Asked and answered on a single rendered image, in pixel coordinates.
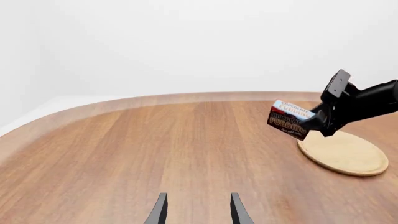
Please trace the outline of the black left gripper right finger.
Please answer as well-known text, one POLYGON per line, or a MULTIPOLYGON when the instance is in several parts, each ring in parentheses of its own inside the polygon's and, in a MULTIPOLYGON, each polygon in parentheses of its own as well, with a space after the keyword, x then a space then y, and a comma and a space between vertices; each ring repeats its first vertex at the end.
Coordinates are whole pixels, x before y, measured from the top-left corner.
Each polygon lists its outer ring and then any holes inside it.
POLYGON ((254 224, 236 192, 231 194, 230 210, 232 224, 254 224))

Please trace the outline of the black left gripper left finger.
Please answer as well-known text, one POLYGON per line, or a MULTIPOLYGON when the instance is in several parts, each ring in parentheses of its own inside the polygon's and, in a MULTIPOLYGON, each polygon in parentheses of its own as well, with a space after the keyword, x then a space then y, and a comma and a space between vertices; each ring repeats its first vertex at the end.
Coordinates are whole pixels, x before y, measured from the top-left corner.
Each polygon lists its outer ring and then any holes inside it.
POLYGON ((159 197, 144 224, 165 224, 167 219, 167 210, 167 194, 162 192, 159 194, 159 197))

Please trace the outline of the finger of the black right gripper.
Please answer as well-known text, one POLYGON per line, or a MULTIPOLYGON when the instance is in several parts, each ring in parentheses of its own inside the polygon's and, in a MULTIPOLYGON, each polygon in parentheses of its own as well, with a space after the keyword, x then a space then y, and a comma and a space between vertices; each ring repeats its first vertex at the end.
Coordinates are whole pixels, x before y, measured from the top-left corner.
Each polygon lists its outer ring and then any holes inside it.
POLYGON ((300 123, 300 126, 306 130, 315 130, 319 132, 328 131, 328 115, 324 110, 318 110, 314 116, 300 123))

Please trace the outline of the round tan plate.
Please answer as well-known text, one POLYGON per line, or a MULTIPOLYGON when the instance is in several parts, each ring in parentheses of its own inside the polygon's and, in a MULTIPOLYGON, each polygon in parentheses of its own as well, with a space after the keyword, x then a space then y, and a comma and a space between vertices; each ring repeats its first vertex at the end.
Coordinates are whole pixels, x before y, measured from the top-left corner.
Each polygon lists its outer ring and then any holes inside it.
POLYGON ((380 148, 347 132, 337 131, 333 136, 324 137, 320 132, 310 131, 297 145, 316 164, 344 175, 372 177, 382 174, 389 166, 380 148))

